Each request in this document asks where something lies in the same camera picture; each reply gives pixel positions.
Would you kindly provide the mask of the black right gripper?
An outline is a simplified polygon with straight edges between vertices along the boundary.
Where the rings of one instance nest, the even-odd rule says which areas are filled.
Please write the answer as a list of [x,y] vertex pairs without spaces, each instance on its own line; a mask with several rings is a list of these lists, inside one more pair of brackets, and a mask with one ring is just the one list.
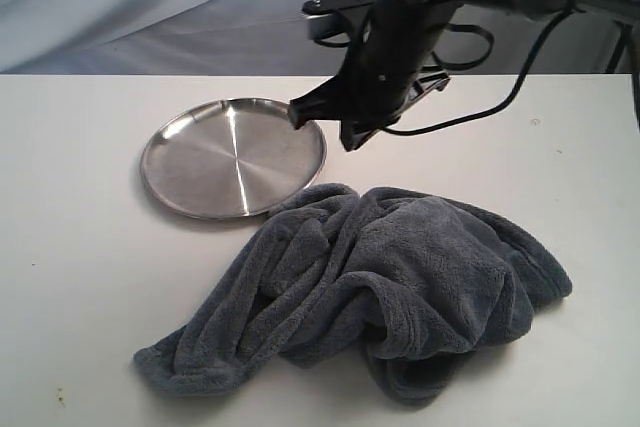
[[[405,110],[420,69],[461,3],[455,0],[377,0],[369,31],[348,50],[340,76],[292,99],[288,119],[294,129],[310,121],[340,121],[346,152],[368,142]],[[344,119],[344,99],[351,113]]]

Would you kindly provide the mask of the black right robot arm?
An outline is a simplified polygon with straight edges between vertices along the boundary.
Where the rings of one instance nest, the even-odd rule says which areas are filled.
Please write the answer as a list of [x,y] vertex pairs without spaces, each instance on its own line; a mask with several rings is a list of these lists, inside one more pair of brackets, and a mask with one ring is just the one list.
[[453,18],[466,5],[545,19],[551,33],[571,15],[596,11],[626,28],[639,17],[639,0],[311,0],[303,13],[311,39],[345,50],[338,73],[288,107],[291,125],[336,121],[348,151],[378,132],[397,133],[401,116],[426,94],[426,62]]

